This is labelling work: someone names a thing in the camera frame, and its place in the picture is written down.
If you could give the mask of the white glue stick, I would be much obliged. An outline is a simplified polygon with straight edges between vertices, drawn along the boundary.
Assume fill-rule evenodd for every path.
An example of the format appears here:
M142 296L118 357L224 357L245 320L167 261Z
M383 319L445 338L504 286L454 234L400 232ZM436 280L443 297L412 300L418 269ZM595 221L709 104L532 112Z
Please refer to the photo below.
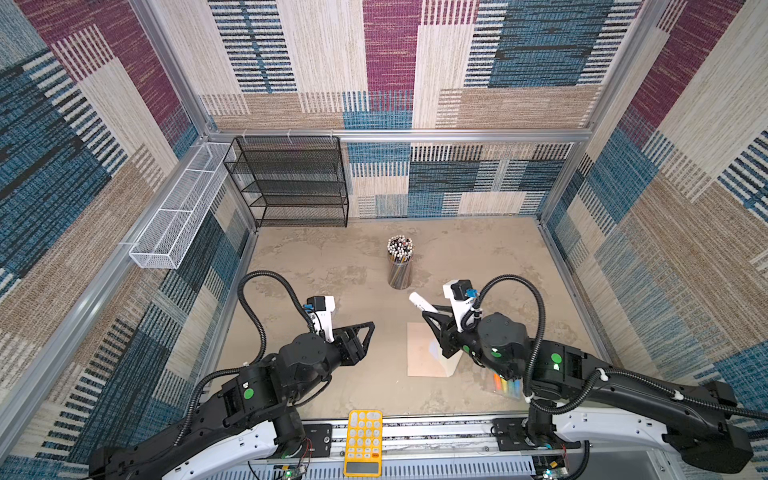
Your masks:
M408 299L420 311L430 312L430 313L437 313L438 312L438 310L435 308L434 305L429 303L426 299L424 299L417 292L412 292L409 295Z

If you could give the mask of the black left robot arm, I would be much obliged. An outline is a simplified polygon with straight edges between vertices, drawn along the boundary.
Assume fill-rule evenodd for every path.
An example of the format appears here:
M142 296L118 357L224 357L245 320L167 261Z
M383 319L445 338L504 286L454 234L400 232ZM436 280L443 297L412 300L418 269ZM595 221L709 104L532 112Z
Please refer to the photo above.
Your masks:
M248 304L245 284L258 277L278 281L307 332L277 352L266 351L266 331ZM351 367L368 353L372 322L325 332L318 314L290 283L270 270L249 272L239 281L238 300L257 328L255 359L214 371L194 388L182 420L135 445L101 447L89 460L90 479L204 479L255 457L300 449L306 433L299 407L322 393L339 367Z

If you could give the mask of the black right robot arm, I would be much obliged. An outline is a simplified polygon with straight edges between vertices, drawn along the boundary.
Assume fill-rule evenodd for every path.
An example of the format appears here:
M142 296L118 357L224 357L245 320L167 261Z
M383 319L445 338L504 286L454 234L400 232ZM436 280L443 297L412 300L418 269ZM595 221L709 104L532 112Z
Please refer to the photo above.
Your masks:
M484 313L486 296L505 281L519 283L533 295L533 336L524 324L500 312ZM739 407L724 382L670 383L545 339L543 296L522 276L499 275L480 290L467 279L455 280L445 285L444 296L447 306L433 305L417 293L409 300L445 358L464 353L501 380L519 383L529 406L522 429L532 446L645 437L656 448L678 453L690 466L736 474L752 460L753 442L767 437L766 430L747 431L731 423L732 417L766 420L767 415Z

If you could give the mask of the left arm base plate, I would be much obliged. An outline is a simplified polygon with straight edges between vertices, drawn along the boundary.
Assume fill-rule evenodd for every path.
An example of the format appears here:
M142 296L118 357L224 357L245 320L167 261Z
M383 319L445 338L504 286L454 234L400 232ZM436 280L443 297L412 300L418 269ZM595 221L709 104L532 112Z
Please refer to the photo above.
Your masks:
M292 460L300 458L328 458L331 456L333 426L331 423L304 424L306 440L298 446L279 447L266 460Z

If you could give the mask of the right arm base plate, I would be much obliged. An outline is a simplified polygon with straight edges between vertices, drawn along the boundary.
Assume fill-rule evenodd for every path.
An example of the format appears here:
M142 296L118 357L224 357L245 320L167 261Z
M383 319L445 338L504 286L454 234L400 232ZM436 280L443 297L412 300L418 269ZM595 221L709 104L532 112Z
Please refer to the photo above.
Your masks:
M503 417L492 420L491 435L502 452L523 450L579 450L582 442L559 437L549 416Z

